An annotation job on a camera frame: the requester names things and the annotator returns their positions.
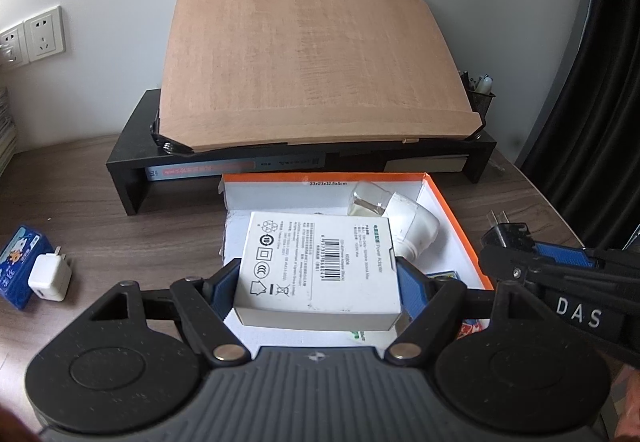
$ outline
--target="barcode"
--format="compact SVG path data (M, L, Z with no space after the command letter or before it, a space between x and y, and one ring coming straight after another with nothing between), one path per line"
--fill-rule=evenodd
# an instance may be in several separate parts
M320 279L324 281L340 281L342 273L340 271L340 240L334 238L323 238L322 259L320 260Z

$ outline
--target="orange and white box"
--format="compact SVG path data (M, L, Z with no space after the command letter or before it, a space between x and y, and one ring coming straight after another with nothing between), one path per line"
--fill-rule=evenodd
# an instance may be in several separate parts
M242 257L252 211L346 215L351 193L362 180L415 200L433 213L440 230L415 266L426 275L456 271L470 289L492 289L478 257L437 186L426 173L244 173L224 175L227 209L224 263ZM242 325L232 310L225 324L255 356L260 346L375 345L382 353L396 332L330 332Z

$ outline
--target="electrical socket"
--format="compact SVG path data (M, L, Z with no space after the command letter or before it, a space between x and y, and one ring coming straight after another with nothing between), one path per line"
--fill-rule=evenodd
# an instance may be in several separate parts
M60 6L25 20L24 32L31 61L41 60L65 51Z
M0 70L12 70L28 63L24 25L0 32Z

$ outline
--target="blue package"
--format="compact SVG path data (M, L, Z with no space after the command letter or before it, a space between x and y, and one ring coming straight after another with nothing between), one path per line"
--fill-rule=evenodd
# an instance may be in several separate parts
M0 255L0 295L22 310L33 291L29 275L38 255L52 253L46 236L20 226Z

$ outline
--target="black curtain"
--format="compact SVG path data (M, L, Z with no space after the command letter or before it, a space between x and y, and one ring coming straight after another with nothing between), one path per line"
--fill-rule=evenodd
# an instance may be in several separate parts
M640 0L591 0L574 66L522 170L588 247L620 248L636 229Z

